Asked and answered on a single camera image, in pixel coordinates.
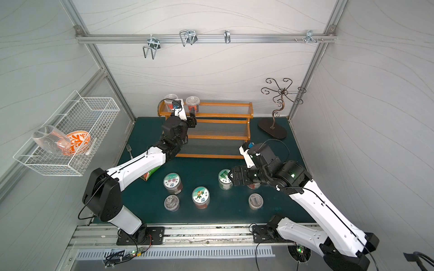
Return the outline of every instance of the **black oval base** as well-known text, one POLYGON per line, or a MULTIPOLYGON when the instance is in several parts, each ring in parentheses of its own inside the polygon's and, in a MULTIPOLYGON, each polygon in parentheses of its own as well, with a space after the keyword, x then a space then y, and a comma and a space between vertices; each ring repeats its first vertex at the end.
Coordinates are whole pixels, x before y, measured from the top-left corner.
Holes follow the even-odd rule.
POLYGON ((277 139, 283 139, 286 138, 288 135, 288 132, 285 128, 283 128, 281 125, 275 123, 274 129, 271 129, 270 127, 273 125, 273 119, 271 118, 263 118, 258 122, 259 128, 269 133, 272 137, 277 139))

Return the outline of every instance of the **vent grille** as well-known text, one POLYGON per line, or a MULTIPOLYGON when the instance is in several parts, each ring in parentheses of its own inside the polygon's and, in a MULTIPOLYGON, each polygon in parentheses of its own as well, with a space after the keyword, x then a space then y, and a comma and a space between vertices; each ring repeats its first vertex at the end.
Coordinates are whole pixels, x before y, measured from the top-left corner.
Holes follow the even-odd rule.
MULTIPOLYGON (((254 258, 256 246, 234 246, 234 247, 198 247, 198 248, 151 248, 136 259, 196 259, 196 258, 254 258)), ((123 250, 116 249, 80 249, 76 260, 100 260, 111 253, 123 250)), ((257 250, 257 257, 274 257, 271 246, 260 246, 257 250)))

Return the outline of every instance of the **wire basket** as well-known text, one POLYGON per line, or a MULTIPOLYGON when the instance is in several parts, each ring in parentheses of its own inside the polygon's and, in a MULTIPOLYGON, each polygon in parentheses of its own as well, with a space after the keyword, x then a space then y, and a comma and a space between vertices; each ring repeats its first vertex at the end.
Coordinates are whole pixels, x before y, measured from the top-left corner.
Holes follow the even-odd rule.
POLYGON ((13 158, 44 176, 83 176, 119 111, 113 98, 82 97, 74 91, 41 127, 51 124, 64 134, 86 131, 83 142, 89 142, 68 156, 49 153, 30 138, 13 158))

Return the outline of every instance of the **clear glass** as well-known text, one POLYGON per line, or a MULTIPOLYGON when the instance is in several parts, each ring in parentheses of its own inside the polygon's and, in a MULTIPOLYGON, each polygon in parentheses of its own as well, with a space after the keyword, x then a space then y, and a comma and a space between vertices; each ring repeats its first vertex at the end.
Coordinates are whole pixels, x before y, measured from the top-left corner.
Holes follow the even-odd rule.
POLYGON ((32 139, 43 150, 49 153, 70 155, 71 140, 52 125, 43 126, 35 130, 32 134, 32 139))

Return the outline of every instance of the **white wall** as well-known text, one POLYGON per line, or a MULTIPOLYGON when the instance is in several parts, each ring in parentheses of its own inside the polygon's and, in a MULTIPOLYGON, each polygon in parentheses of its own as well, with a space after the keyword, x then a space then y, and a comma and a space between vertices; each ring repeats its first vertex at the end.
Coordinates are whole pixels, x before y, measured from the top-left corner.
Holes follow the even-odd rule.
MULTIPOLYGON (((335 0, 74 0, 91 34, 322 33, 335 0)), ((268 77, 294 81, 297 92, 316 45, 162 44, 154 60, 142 44, 98 45, 120 89, 138 117, 157 116, 156 104, 167 94, 202 101, 253 102, 256 117, 277 108, 271 94, 260 92, 268 77)), ((282 115, 289 113, 287 100, 282 115)))
MULTIPOLYGON (((30 132, 96 71, 59 1, 0 3, 0 176, 30 132)), ((115 97, 105 79, 90 95, 115 97)), ((83 223, 77 214, 89 174, 113 165, 128 124, 121 109, 83 177, 44 177, 32 170, 23 176, 0 204, 0 270, 56 268, 83 223)))
POLYGON ((380 238, 380 270, 434 256, 433 14, 432 0, 349 1, 293 119, 319 186, 380 238))

